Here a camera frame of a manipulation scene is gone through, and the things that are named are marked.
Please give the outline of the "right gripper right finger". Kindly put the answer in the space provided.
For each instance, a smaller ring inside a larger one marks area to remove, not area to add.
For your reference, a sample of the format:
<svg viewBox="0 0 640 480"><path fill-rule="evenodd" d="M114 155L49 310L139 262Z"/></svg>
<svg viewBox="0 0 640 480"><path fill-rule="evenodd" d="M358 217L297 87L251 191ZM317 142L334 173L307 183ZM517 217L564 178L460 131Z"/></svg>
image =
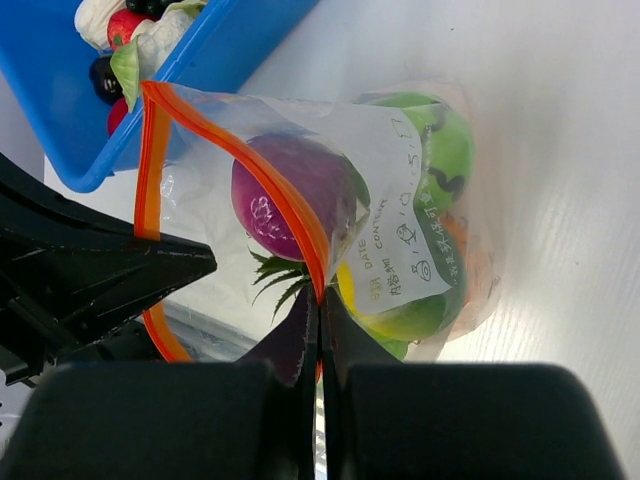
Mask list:
<svg viewBox="0 0 640 480"><path fill-rule="evenodd" d="M321 303L324 372L345 387L355 365L399 365L400 361L376 341L349 314L341 297L328 287Z"/></svg>

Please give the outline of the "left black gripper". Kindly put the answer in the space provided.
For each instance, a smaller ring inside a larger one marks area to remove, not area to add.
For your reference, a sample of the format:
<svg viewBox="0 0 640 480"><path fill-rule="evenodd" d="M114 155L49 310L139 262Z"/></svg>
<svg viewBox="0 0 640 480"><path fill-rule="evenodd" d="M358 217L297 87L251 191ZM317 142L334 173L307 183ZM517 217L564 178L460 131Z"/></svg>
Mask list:
<svg viewBox="0 0 640 480"><path fill-rule="evenodd" d="M68 200L1 160L1 371L28 384L52 365L157 360L138 319L211 273L211 248Z"/></svg>

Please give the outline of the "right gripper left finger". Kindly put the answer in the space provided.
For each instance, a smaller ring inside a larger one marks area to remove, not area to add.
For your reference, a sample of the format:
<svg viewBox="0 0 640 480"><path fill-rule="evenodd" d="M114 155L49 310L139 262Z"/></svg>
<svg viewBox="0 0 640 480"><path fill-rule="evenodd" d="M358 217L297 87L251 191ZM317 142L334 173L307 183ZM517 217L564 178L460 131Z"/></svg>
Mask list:
<svg viewBox="0 0 640 480"><path fill-rule="evenodd" d="M238 363L264 362L276 378L293 386L305 369L316 377L318 305L311 287L303 287L285 318L245 353Z"/></svg>

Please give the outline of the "toy pineapple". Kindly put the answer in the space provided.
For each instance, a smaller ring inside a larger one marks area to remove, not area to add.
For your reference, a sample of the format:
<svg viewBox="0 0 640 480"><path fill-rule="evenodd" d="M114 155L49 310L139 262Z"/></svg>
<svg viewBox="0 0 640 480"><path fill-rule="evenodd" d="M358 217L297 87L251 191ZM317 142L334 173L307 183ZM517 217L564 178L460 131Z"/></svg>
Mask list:
<svg viewBox="0 0 640 480"><path fill-rule="evenodd" d="M303 288L312 287L309 268L302 260L261 253L252 248L248 248L247 253L255 263L250 283L251 306L254 307L267 291L276 290L269 323L274 326L285 304L295 299Z"/></svg>

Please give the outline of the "yellow-green toy mango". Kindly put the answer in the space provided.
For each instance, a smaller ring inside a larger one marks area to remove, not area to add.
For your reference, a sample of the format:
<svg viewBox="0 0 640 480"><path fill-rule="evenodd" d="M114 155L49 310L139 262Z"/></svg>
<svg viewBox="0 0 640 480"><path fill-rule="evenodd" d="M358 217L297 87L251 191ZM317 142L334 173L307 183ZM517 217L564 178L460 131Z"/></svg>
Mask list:
<svg viewBox="0 0 640 480"><path fill-rule="evenodd" d="M392 307L384 294L401 294L395 273L376 277L364 286L357 284L349 266L342 264L336 278L342 301L355 320L374 334L409 342L448 328L462 311L467 291L466 272L461 269L457 277L447 282L445 291L421 292L418 298Z"/></svg>

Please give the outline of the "clear orange-zip bag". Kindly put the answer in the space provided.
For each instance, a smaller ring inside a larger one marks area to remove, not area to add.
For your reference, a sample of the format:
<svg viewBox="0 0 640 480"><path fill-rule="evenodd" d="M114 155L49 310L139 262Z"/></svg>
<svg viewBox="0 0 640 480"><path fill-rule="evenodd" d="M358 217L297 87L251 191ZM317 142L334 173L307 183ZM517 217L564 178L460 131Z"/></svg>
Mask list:
<svg viewBox="0 0 640 480"><path fill-rule="evenodd" d="M398 359L435 359L444 343L478 327L499 290L490 213L480 189L476 150L462 197L438 213L417 204L421 180L420 135L395 107L367 104L376 94L415 91L445 100L469 123L460 89L444 82L408 82L367 92L347 103L204 92L146 81L134 226L138 236L172 233L209 246L214 273L169 296L144 316L145 326L170 361L222 358L223 342L259 341L289 313L285 304L270 326L276 290L251 306L255 263L248 248L304 261L315 300L337 286L347 264L368 286L389 273L401 294L392 307L421 292L439 294L459 275L464 260L440 216L466 220L491 254L491 296L477 311L462 311L445 330L418 341L372 333Z"/></svg>

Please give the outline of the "toy orange persimmon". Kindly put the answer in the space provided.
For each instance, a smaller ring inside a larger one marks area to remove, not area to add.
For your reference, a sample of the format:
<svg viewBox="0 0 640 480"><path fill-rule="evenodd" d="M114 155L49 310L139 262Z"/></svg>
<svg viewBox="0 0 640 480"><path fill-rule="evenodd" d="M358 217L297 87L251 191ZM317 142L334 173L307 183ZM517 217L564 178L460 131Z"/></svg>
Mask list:
<svg viewBox="0 0 640 480"><path fill-rule="evenodd" d="M494 284L493 259L482 246L477 234L468 232L466 220L451 213L440 216L444 226L456 241L467 273L465 308L481 310L488 302Z"/></svg>

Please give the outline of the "green striped toy melon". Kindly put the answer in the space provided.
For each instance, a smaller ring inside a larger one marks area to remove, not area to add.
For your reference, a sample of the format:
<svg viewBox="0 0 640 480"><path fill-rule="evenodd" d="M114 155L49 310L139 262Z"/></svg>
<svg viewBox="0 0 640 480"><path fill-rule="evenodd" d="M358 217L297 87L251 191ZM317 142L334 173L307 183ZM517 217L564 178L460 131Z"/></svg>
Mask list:
<svg viewBox="0 0 640 480"><path fill-rule="evenodd" d="M421 180L416 202L438 213L449 210L470 183L475 141L467 120L444 99L415 91L376 94L367 104L401 109L420 135Z"/></svg>

